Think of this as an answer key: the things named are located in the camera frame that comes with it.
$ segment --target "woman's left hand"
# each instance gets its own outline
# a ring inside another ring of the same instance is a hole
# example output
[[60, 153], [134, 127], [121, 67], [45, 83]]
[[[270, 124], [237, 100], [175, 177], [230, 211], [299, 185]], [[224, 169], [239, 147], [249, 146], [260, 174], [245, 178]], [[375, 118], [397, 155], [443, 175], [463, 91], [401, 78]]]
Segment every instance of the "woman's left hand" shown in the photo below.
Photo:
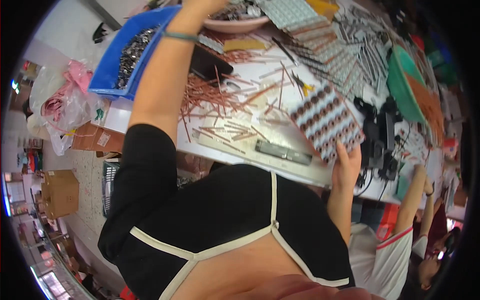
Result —
[[355, 147], [350, 153], [347, 153], [345, 146], [342, 143], [337, 143], [336, 152], [338, 154], [338, 159], [333, 167], [333, 188], [352, 192], [360, 173], [360, 146]]

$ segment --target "pliers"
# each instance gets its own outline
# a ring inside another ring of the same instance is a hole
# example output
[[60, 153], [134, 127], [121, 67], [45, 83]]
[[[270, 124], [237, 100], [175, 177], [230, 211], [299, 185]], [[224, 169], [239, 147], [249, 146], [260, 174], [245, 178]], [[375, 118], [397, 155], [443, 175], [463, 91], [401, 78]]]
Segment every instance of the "pliers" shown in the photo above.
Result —
[[293, 71], [292, 71], [292, 76], [293, 76], [293, 79], [295, 80], [295, 82], [299, 85], [299, 87], [302, 89], [303, 91], [303, 95], [305, 97], [308, 96], [308, 91], [314, 91], [315, 89], [313, 88], [313, 86], [311, 85], [308, 85], [308, 84], [305, 84], [305, 82], [303, 82], [298, 76], [296, 76]]

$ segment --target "terrazzo floor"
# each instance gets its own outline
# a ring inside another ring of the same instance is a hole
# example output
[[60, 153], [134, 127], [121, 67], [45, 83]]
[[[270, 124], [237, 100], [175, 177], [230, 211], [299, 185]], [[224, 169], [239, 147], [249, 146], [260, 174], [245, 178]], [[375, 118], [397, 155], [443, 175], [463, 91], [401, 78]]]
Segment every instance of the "terrazzo floor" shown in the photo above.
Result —
[[94, 151], [67, 150], [56, 156], [49, 142], [43, 146], [44, 170], [72, 169], [80, 183], [77, 216], [94, 232], [100, 235], [105, 218], [102, 215], [102, 170], [103, 159]]

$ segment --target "label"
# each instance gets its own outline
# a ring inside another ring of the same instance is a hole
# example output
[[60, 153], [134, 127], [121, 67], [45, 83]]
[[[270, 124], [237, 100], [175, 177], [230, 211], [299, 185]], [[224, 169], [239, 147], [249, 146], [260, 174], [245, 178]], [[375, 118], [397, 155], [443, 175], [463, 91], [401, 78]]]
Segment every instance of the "label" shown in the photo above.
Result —
[[110, 139], [110, 134], [102, 132], [102, 135], [98, 139], [97, 145], [105, 147], [105, 145], [108, 143], [109, 139]]

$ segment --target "pink cloth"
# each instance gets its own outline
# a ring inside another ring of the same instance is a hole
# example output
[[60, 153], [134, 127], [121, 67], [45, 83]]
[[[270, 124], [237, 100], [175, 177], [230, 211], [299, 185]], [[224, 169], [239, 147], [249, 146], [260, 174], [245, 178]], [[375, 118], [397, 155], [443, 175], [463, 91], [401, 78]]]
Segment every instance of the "pink cloth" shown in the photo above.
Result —
[[40, 114], [44, 117], [53, 115], [53, 120], [58, 122], [60, 120], [63, 100], [72, 94], [74, 84], [86, 94], [92, 75], [93, 73], [90, 70], [87, 70], [84, 64], [76, 60], [71, 60], [68, 71], [63, 73], [63, 77], [65, 77], [67, 81], [55, 92], [55, 94], [52, 95], [52, 97], [45, 101], [42, 105]]

